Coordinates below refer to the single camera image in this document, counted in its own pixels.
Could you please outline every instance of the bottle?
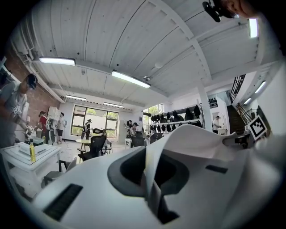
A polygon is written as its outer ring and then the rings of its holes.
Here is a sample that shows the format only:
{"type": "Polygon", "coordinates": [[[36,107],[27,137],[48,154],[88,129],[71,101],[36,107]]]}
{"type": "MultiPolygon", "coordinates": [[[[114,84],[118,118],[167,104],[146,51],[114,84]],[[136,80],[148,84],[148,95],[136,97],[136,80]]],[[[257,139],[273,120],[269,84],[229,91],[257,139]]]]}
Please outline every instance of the bottle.
{"type": "Polygon", "coordinates": [[[36,161],[33,139],[30,139],[30,157],[32,162],[36,161]]]}

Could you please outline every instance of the black cap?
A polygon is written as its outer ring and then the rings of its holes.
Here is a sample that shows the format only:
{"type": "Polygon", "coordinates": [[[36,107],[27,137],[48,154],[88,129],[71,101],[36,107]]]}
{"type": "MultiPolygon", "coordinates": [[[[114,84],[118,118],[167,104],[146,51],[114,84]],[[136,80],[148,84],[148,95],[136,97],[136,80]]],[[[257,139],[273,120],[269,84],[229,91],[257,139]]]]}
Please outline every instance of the black cap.
{"type": "Polygon", "coordinates": [[[40,114],[39,114],[39,117],[40,117],[41,115],[44,115],[44,114],[45,114],[45,112],[44,112],[44,111],[41,111],[40,114]]]}
{"type": "Polygon", "coordinates": [[[220,17],[224,16],[227,18],[234,18],[236,13],[231,13],[227,9],[225,9],[221,3],[221,0],[212,0],[214,5],[211,5],[209,2],[203,2],[202,5],[204,10],[216,21],[220,22],[220,17]]]}
{"type": "Polygon", "coordinates": [[[28,85],[35,90],[37,86],[38,79],[34,74],[29,74],[27,76],[27,83],[28,85]]]}

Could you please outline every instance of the person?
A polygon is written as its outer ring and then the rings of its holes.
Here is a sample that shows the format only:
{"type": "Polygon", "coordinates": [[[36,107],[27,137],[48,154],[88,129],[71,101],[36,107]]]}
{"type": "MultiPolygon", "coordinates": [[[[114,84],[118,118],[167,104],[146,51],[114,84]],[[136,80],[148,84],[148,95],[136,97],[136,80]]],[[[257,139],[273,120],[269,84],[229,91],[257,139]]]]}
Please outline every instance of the person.
{"type": "Polygon", "coordinates": [[[46,129],[46,122],[48,120],[48,118],[45,115],[44,111],[41,111],[39,114],[40,120],[39,120],[39,125],[38,127],[42,129],[42,133],[41,133],[41,138],[43,138],[43,136],[45,136],[46,138],[46,142],[48,142],[49,140],[49,130],[46,129]]]}
{"type": "Polygon", "coordinates": [[[27,102],[27,91],[35,90],[37,77],[29,74],[21,83],[12,81],[5,85],[0,92],[0,148],[13,146],[17,124],[20,125],[26,137],[31,134],[22,112],[27,102]]]}
{"type": "Polygon", "coordinates": [[[130,135],[136,136],[136,127],[138,126],[137,123],[134,123],[133,126],[130,128],[130,135]]]}
{"type": "Polygon", "coordinates": [[[56,125],[57,133],[58,133],[58,140],[57,143],[61,144],[63,139],[63,128],[65,127],[65,120],[63,119],[64,113],[61,113],[58,123],[56,125]]]}
{"type": "Polygon", "coordinates": [[[218,134],[219,133],[219,128],[221,128],[221,126],[219,125],[219,116],[216,116],[215,119],[213,120],[213,132],[218,134]]]}
{"type": "Polygon", "coordinates": [[[85,125],[83,126],[83,131],[82,131],[82,135],[81,135],[81,139],[84,138],[84,134],[86,134],[86,140],[88,140],[89,135],[90,135],[90,123],[91,123],[91,119],[89,119],[85,125]]]}
{"type": "Polygon", "coordinates": [[[220,17],[235,18],[237,15],[245,18],[259,18],[261,14],[268,20],[276,34],[280,49],[286,55],[286,33],[281,29],[281,22],[284,21],[285,1],[269,2],[261,0],[213,0],[203,2],[205,11],[216,21],[220,17]]]}

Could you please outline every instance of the white ceiling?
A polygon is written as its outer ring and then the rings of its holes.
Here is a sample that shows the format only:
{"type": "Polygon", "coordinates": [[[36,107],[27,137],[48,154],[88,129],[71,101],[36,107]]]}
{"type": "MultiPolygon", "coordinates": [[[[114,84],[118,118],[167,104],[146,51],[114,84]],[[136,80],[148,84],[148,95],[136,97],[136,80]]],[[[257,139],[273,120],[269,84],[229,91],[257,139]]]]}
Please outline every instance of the white ceiling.
{"type": "Polygon", "coordinates": [[[210,86],[222,75],[221,82],[234,78],[237,66],[242,71],[256,61],[259,49],[246,19],[216,23],[202,0],[43,0],[16,30],[21,33],[13,43],[20,54],[26,50],[19,37],[35,59],[68,57],[141,80],[150,76],[151,88],[145,89],[96,69],[32,62],[58,95],[133,110],[188,92],[201,79],[210,86]]]}

